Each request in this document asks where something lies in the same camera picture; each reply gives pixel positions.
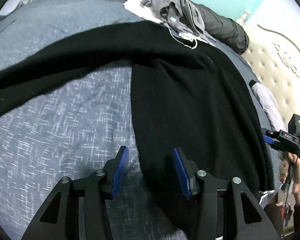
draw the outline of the bedspread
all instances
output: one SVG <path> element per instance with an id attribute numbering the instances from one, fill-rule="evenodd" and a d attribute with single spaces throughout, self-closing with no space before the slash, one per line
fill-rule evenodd
<path id="1" fill-rule="evenodd" d="M 139 20 L 116 0 L 34 1 L 0 23 L 0 70 L 71 34 Z M 255 78 L 240 56 L 216 45 L 236 61 L 247 83 Z M 128 61 L 112 62 L 0 118 L 0 224 L 12 240 L 21 238 L 62 176 L 87 176 L 120 145 L 129 147 L 130 162 L 121 192 L 107 203 L 114 239 L 185 239 L 144 185 L 131 124 L 130 75 Z M 253 100 L 262 127 L 268 127 Z"/>

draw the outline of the cream headboard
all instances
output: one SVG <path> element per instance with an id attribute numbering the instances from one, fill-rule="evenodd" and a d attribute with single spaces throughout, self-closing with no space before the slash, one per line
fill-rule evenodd
<path id="1" fill-rule="evenodd" d="M 237 22 L 243 25 L 249 10 Z M 274 94 L 285 124 L 300 115 L 300 50 L 289 38 L 260 25 L 243 26 L 249 47 L 242 57 L 259 81 Z"/>

